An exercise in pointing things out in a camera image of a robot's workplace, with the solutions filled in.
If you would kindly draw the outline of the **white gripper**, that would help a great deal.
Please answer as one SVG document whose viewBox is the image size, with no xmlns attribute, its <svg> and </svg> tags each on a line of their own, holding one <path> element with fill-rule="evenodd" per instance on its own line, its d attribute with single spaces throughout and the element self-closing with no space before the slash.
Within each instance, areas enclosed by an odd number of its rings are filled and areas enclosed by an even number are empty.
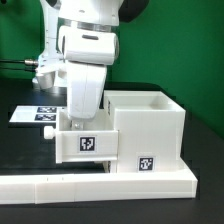
<svg viewBox="0 0 224 224">
<path fill-rule="evenodd" d="M 80 120 L 92 120 L 98 111 L 107 67 L 67 62 L 67 111 L 75 130 L 83 129 Z"/>
</svg>

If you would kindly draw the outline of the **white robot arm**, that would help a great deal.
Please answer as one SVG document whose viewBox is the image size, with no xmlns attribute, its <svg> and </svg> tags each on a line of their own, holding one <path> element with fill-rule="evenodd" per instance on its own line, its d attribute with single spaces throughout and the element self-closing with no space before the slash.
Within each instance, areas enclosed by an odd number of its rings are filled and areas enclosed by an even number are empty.
<svg viewBox="0 0 224 224">
<path fill-rule="evenodd" d="M 115 29 L 129 23 L 150 0 L 39 0 L 44 50 L 38 57 L 39 88 L 67 89 L 67 117 L 81 129 L 95 118 L 107 68 L 119 55 Z"/>
</svg>

